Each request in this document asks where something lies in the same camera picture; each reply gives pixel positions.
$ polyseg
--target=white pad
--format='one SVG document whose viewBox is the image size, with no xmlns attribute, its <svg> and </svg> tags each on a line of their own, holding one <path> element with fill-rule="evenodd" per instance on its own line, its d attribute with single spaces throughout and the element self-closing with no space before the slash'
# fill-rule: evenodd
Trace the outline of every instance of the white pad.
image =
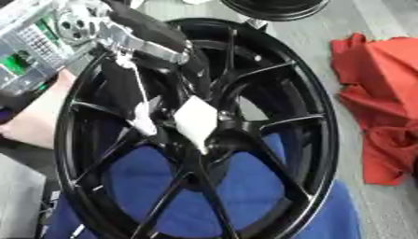
<svg viewBox="0 0 418 239">
<path fill-rule="evenodd" d="M 207 154 L 204 141 L 216 129 L 217 110 L 193 95 L 175 112 L 174 120 L 177 131 Z"/>
</svg>

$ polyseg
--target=gray floor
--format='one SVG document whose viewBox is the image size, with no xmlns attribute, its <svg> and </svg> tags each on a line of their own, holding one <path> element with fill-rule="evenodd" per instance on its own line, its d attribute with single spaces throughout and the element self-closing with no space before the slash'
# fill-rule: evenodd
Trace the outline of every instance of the gray floor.
<svg viewBox="0 0 418 239">
<path fill-rule="evenodd" d="M 160 20 L 185 17 L 212 17 L 243 21 L 245 17 L 224 7 L 218 1 L 188 6 L 180 0 L 148 0 L 142 7 L 145 13 Z M 311 18 L 277 22 L 268 33 L 293 48 L 321 78 L 334 99 L 341 129 L 341 156 L 338 178 L 349 187 L 360 215 L 365 239 L 418 238 L 418 190 L 411 178 L 399 187 L 365 185 L 361 176 L 360 131 L 351 114 L 335 100 L 338 81 L 329 67 L 328 42 L 361 32 L 370 38 L 418 36 L 418 1 L 416 0 L 331 0 L 325 10 Z M 22 161 L 50 175 L 53 166 L 50 155 L 30 159 L 23 153 Z"/>
</svg>

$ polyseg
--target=wheel rim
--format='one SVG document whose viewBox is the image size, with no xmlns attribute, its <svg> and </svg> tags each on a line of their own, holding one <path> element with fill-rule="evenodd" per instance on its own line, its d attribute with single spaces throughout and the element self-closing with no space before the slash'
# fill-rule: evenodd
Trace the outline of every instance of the wheel rim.
<svg viewBox="0 0 418 239">
<path fill-rule="evenodd" d="M 329 0 L 273 0 L 260 4 L 257 0 L 222 0 L 233 10 L 250 18 L 267 21 L 293 21 L 322 10 Z"/>
<path fill-rule="evenodd" d="M 132 238 L 132 235 L 137 233 L 138 238 L 151 235 L 154 235 L 152 238 L 174 238 L 162 233 L 155 234 L 152 228 L 162 209 L 174 198 L 175 192 L 178 192 L 177 188 L 183 185 L 182 179 L 190 176 L 192 172 L 199 179 L 200 186 L 206 186 L 203 195 L 217 210 L 216 216 L 222 225 L 223 238 L 287 238 L 294 235 L 309 221 L 324 201 L 337 165 L 337 125 L 326 92 L 309 67 L 293 51 L 257 30 L 235 22 L 207 19 L 172 21 L 171 24 L 179 27 L 196 46 L 205 50 L 209 59 L 211 57 L 208 51 L 227 52 L 227 63 L 224 65 L 229 69 L 218 70 L 217 74 L 213 73 L 215 79 L 213 89 L 224 89 L 224 94 L 213 100 L 218 102 L 218 106 L 222 105 L 221 109 L 230 115 L 226 120 L 219 122 L 217 130 L 219 134 L 214 134 L 212 137 L 222 141 L 221 144 L 213 144 L 212 152 L 215 155 L 213 158 L 229 156 L 230 152 L 237 150 L 251 151 L 280 178 L 285 186 L 288 200 L 281 200 L 268 215 L 236 232 L 228 220 L 225 209 L 222 208 L 222 202 L 213 193 L 212 182 L 208 183 L 213 178 L 207 173 L 200 175 L 201 172 L 197 172 L 200 169 L 192 165 L 194 163 L 190 159 L 196 159 L 200 154 L 196 150 L 187 150 L 182 153 L 191 155 L 186 157 L 188 161 L 182 162 L 183 167 L 174 167 L 177 174 L 172 186 L 166 190 L 165 197 L 156 204 L 154 210 L 150 211 L 153 212 L 149 214 L 150 217 L 143 220 L 138 227 L 138 223 L 125 214 L 104 187 L 101 187 L 104 184 L 103 175 L 107 172 L 106 169 L 131 149 L 143 145 L 155 147 L 166 158 L 178 162 L 176 159 L 178 154 L 175 151 L 178 148 L 166 148 L 152 141 L 139 140 L 139 133 L 129 130 L 119 140 L 111 142 L 112 147 L 104 151 L 101 160 L 105 163 L 93 163 L 94 157 L 97 156 L 93 155 L 92 149 L 100 147 L 98 141 L 105 141 L 103 137 L 100 140 L 95 138 L 94 132 L 99 130 L 98 127 L 97 130 L 92 130 L 98 124 L 97 116 L 106 116 L 129 127 L 124 119 L 125 116 L 121 116 L 115 108 L 110 109 L 108 106 L 94 103 L 98 100 L 92 92 L 103 88 L 108 81 L 102 73 L 97 74 L 95 73 L 97 71 L 94 71 L 98 65 L 106 61 L 106 54 L 98 57 L 81 74 L 70 91 L 59 118 L 55 144 L 56 162 L 65 196 L 83 224 L 103 237 Z M 257 68 L 233 70 L 235 63 L 231 59 L 235 59 L 236 64 L 241 59 L 244 59 L 244 62 L 251 59 Z M 212 61 L 211 67 L 216 68 L 214 63 L 216 64 L 216 61 Z M 152 75 L 151 77 L 157 74 L 146 69 L 142 70 Z M 271 82 L 266 82 L 265 86 L 260 87 L 262 90 L 258 91 L 266 92 L 266 89 L 270 88 L 282 92 L 285 95 L 280 100 L 287 99 L 284 102 L 288 103 L 292 110 L 275 118 L 274 115 L 278 112 L 272 106 L 275 104 L 261 99 L 260 93 L 243 90 L 249 89 L 249 86 L 254 84 L 254 80 L 251 80 L 254 76 L 269 78 Z M 219 83 L 225 81 L 232 82 L 229 84 L 232 87 Z M 236 116 L 238 111 L 233 103 L 235 97 L 231 97 L 234 94 L 258 102 L 258 107 L 270 114 L 268 116 L 270 119 L 250 122 L 238 118 Z M 169 109 L 178 107 L 176 104 L 164 103 L 164 101 L 160 105 Z M 157 107 L 153 115 L 154 119 L 160 120 L 160 110 L 163 107 Z M 163 120 L 162 124 L 164 125 L 161 127 L 165 127 L 170 136 L 176 135 L 174 138 L 178 139 L 177 144 L 187 144 L 182 143 L 183 139 L 176 132 L 171 132 L 170 123 L 167 124 Z M 297 146 L 289 146 L 285 142 L 285 147 L 292 147 L 292 151 L 296 152 L 289 152 L 288 158 L 291 161 L 293 159 L 300 161 L 295 172 L 289 172 L 291 170 L 278 163 L 277 156 L 258 137 L 258 133 L 268 134 L 276 131 L 281 131 L 281 135 L 284 135 L 288 142 L 298 141 Z M 211 165 L 219 163 L 213 159 L 209 162 Z"/>
</svg>

